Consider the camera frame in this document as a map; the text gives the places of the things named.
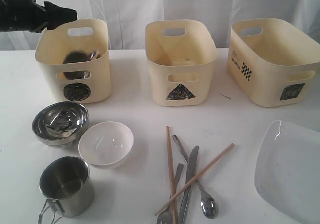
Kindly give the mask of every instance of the storage bin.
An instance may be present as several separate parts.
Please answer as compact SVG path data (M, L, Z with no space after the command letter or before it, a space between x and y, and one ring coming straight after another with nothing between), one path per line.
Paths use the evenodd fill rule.
M218 56L206 26L195 20L164 20L148 24L145 33L153 100L163 106L203 102Z
M57 101L91 103L111 94L108 44L107 24L98 19L77 20L55 30L44 30L35 57ZM87 53L98 50L100 58L63 64L65 57L76 50ZM85 72L86 76L66 77L81 73L78 71Z
M257 105L293 104L306 97L319 73L320 44L284 20L238 21L232 25L227 66Z

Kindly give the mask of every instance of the white plate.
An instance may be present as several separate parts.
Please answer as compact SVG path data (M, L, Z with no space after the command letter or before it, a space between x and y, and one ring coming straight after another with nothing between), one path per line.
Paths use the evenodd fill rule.
M305 224L320 223L320 133L275 121L256 164L255 187L269 204Z
M84 133L79 142L80 156L100 168L115 168L128 157L133 144L133 133L119 122L102 122Z

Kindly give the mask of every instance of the white table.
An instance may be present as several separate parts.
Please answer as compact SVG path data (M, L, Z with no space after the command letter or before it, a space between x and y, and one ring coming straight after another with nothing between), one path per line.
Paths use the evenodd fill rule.
M1 223L37 223L45 200L38 186L42 171L59 157L79 155L77 146L50 148L32 132L36 114L55 102L34 55L34 51L0 52ZM166 125L181 138L188 152L195 145L200 146L198 169L230 143L237 145L202 178L204 187L220 205L219 217L212 221L203 216L200 191L194 188L187 223L296 223L258 195L254 170L262 139L274 120L320 130L320 80L301 103L259 107L227 73L227 55L227 49L219 50L204 103L162 107L151 97L145 51L110 51L113 93L105 101L87 104L90 124L110 120L126 124L134 133L134 149L127 162L115 170L92 167L96 197L91 208L77 218L63 218L60 223L156 223L154 213L170 195ZM177 166L184 160L172 144ZM184 182L183 175L180 187ZM49 219L51 213L44 218L45 223Z

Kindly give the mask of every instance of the butter knife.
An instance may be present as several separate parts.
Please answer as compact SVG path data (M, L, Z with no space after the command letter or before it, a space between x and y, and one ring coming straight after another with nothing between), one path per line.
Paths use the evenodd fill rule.
M189 162L187 165L187 175L185 178L185 183L187 184L195 175L195 170L197 168L197 159L198 159L198 152L199 152L199 146L196 146L189 157ZM190 196L190 191L191 191L191 186L184 192L184 197L182 199L182 204L179 212L179 217L178 217L178 224L184 224L186 221L186 214L187 214L187 209L188 209L188 203L189 203L189 196Z

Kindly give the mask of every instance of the wooden chopstick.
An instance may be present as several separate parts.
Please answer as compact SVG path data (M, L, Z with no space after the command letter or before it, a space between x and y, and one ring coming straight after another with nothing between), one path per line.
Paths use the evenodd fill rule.
M195 175L180 191L171 197L171 199L155 214L159 215L170 203L175 201L185 190L187 190L196 180L198 180L207 170L216 164L224 155L231 151L235 144L230 144L223 152L221 152L215 159L213 159L205 168L203 168L197 175Z
M169 126L166 126L166 144L167 144L167 150L168 150L168 164L169 164L169 176L170 176L170 188L171 188L171 196L174 196L176 191L175 191L175 178L174 178L174 158L172 156L172 145L171 145L171 134L170 134L170 128ZM173 224L177 224L178 221L178 212L177 212L177 204L176 201L174 200L173 204L172 204L172 213L173 213Z

